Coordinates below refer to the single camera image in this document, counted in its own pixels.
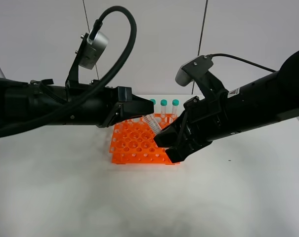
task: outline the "test tube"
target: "test tube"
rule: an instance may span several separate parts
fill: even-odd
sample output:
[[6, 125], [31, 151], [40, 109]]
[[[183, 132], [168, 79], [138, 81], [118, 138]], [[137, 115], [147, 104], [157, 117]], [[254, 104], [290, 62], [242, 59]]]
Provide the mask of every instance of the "test tube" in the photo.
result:
[[160, 112], [161, 124], [164, 125], [165, 117], [166, 117], [167, 100], [161, 100], [160, 105], [161, 105], [161, 112]]
[[[151, 99], [150, 101], [152, 101], [154, 105], [156, 104], [156, 101], [154, 99]], [[157, 135], [161, 131], [161, 127], [159, 126], [158, 122], [155, 120], [155, 114], [146, 115], [143, 116], [143, 118], [155, 135]]]
[[179, 101], [178, 100], [173, 100], [172, 101], [172, 113], [171, 113], [171, 118], [176, 118], [177, 117], [177, 109], [178, 109]]

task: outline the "robotic arm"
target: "robotic arm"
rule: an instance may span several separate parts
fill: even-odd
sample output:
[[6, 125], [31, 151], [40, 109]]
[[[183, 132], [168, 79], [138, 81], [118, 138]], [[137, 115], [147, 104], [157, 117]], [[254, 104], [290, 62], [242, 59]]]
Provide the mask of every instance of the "robotic arm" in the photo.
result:
[[168, 148], [170, 160], [184, 161], [190, 154], [212, 141], [299, 116], [299, 51], [273, 73], [228, 91], [211, 72], [212, 58], [223, 54], [202, 55], [183, 65], [176, 82], [186, 86], [195, 81], [204, 95], [184, 103], [184, 112], [164, 128], [154, 140]]
[[[78, 82], [78, 67], [92, 69], [108, 39], [99, 31], [111, 12], [123, 13], [131, 27], [123, 53], [101, 79], [91, 84]], [[112, 126], [130, 118], [154, 112], [151, 101], [132, 94], [131, 88], [105, 87], [127, 60], [136, 38], [136, 23], [123, 7], [107, 9], [82, 36], [82, 43], [69, 71], [65, 87], [52, 86], [52, 79], [32, 80], [30, 84], [0, 78], [0, 137], [46, 124]], [[212, 58], [228, 56], [272, 73], [233, 91], [228, 91], [209, 69]], [[279, 71], [225, 54], [199, 56], [184, 64], [176, 82], [187, 86], [194, 81], [204, 95], [184, 104], [184, 112], [155, 136], [172, 162], [184, 161], [212, 141], [299, 116], [299, 51]]]
[[[130, 23], [127, 46], [101, 80], [81, 84], [79, 66], [92, 69], [100, 58], [108, 39], [99, 30], [103, 19], [114, 11], [123, 13]], [[133, 95], [130, 87], [105, 87], [123, 66], [134, 46], [136, 23], [131, 13], [120, 6], [111, 7], [95, 21], [91, 32], [81, 38], [65, 86], [53, 86], [52, 79], [27, 83], [0, 78], [0, 137], [47, 124], [109, 127], [154, 112], [153, 103]]]

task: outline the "test tube rack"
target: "test tube rack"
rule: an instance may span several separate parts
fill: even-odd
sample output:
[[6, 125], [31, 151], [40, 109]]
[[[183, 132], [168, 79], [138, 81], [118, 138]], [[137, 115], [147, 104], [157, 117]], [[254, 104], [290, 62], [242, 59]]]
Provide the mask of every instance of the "test tube rack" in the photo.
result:
[[[155, 114], [161, 128], [169, 125], [174, 118], [166, 114], [161, 118]], [[134, 118], [120, 122], [114, 126], [110, 153], [114, 164], [169, 164], [165, 149], [159, 148], [154, 141], [154, 133], [143, 118]]]

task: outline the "white table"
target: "white table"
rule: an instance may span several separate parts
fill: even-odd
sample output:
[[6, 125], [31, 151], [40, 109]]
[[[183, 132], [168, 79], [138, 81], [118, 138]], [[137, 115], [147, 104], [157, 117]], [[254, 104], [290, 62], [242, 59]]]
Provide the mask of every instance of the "white table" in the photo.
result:
[[111, 135], [47, 126], [0, 139], [0, 237], [299, 236], [297, 119], [174, 166], [111, 164]]

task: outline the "label sticker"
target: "label sticker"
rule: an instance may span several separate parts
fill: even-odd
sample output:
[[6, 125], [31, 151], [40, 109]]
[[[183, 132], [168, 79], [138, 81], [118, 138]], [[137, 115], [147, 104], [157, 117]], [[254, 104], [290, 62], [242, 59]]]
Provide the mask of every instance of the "label sticker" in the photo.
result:
[[230, 98], [230, 97], [233, 97], [235, 95], [238, 95], [239, 94], [239, 90], [240, 90], [240, 87], [235, 89], [235, 90], [232, 90], [230, 91], [228, 94], [227, 94], [227, 98]]

